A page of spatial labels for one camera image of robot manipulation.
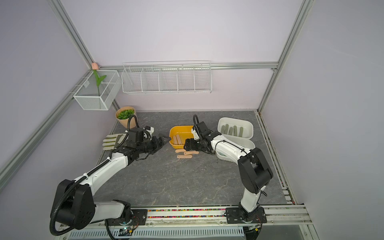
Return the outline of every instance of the yellow bowl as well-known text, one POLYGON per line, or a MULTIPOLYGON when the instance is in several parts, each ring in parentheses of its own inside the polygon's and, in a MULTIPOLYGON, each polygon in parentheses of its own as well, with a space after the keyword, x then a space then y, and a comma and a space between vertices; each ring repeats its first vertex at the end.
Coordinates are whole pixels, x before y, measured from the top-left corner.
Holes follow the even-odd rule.
POLYGON ((184 148, 185 140, 188 138, 193 138, 193 134, 191 133, 192 127, 193 126, 174 126, 173 128, 171 128, 171 130, 169 131, 169 137, 171 138, 169 143, 172 145, 173 148, 184 148), (176 136, 177 134, 180 136, 181 142, 183 144, 175 144, 173 142, 173 136, 176 136))

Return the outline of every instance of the white vent grille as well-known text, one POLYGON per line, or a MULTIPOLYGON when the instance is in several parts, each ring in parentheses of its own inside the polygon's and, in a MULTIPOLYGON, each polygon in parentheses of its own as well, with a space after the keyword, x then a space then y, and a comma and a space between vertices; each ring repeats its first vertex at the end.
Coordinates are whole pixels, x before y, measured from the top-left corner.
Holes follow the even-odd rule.
MULTIPOLYGON (((119 236, 119 228, 111 231, 115 238, 201 238, 242 237, 243 227, 166 227, 138 228, 132 236, 119 236)), ((68 239, 109 239, 105 228, 72 230, 68 239)))
POLYGON ((142 94, 210 93, 212 91, 212 75, 209 62, 199 64, 177 63, 169 65, 131 65, 124 63, 124 70, 121 73, 123 92, 142 94))

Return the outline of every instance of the wire mesh basket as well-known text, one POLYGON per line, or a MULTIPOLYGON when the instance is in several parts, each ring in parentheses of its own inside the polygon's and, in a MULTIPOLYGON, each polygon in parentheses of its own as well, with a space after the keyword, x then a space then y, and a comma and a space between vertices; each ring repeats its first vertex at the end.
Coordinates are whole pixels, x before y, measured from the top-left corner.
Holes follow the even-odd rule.
POLYGON ((100 77, 106 75, 99 89, 93 72, 90 72, 73 95, 84 110, 108 110, 121 88, 120 76, 116 70, 97 70, 97 72, 100 77))
POLYGON ((212 91, 210 62, 138 64, 123 63, 122 89, 127 94, 210 93, 212 91))

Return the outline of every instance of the marble surface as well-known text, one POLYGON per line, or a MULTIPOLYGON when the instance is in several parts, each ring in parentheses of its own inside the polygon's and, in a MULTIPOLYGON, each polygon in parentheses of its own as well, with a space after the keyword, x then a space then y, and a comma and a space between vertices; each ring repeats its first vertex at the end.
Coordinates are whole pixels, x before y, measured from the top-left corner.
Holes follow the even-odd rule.
MULTIPOLYGON (((174 126, 193 125, 193 114, 211 130, 217 130, 222 117, 250 121, 254 132, 251 140, 273 164, 253 111, 158 112, 137 113, 140 127, 155 128, 154 135, 169 135, 174 126)), ((115 133, 123 133, 121 124, 115 133)), ((110 178, 94 195, 95 202, 119 199, 133 207, 237 205, 243 195, 238 166, 216 156, 200 153, 191 159, 177 159, 175 149, 168 143, 145 160, 134 161, 110 178)), ((286 204, 277 174, 261 196, 260 204, 286 204)))

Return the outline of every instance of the glove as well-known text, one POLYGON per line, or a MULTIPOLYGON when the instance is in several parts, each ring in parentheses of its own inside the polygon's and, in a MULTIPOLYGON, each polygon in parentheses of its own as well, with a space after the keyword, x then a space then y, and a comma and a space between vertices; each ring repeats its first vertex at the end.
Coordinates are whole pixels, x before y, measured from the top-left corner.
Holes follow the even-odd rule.
POLYGON ((126 133, 117 133, 107 135, 103 140, 103 150, 113 150, 117 147, 124 139, 126 133))

